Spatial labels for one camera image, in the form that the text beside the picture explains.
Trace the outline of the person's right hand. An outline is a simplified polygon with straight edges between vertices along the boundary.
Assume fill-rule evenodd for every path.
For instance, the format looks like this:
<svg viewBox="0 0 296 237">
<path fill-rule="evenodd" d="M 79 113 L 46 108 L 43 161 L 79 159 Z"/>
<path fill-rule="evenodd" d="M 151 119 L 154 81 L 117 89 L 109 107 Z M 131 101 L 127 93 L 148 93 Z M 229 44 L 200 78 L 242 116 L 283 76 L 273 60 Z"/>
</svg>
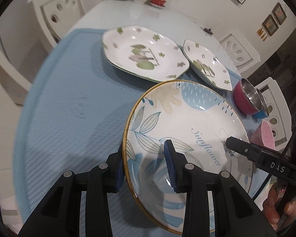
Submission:
<svg viewBox="0 0 296 237">
<path fill-rule="evenodd" d="M 262 204 L 262 212 L 275 231 L 287 228 L 296 219 L 296 201 L 287 202 L 283 209 L 283 215 L 279 214 L 279 203 L 282 199 L 279 195 L 280 188 L 277 183 L 274 183 Z"/>
</svg>

